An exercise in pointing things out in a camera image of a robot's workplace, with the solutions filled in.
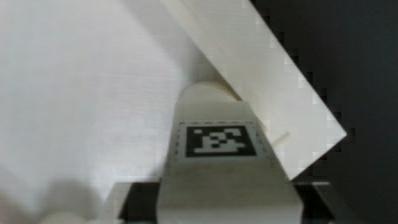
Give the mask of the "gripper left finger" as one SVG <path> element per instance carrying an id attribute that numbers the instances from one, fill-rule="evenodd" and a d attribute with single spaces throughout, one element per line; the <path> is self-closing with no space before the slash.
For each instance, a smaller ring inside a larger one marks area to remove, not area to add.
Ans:
<path id="1" fill-rule="evenodd" d="M 157 224 L 157 191 L 157 182 L 115 183 L 97 217 L 86 224 Z"/>

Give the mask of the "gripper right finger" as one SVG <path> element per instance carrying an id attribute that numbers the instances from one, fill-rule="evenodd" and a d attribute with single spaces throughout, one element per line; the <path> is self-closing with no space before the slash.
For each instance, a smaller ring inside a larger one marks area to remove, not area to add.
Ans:
<path id="1" fill-rule="evenodd" d="M 303 203 L 300 224 L 362 224 L 328 182 L 294 182 Z"/>

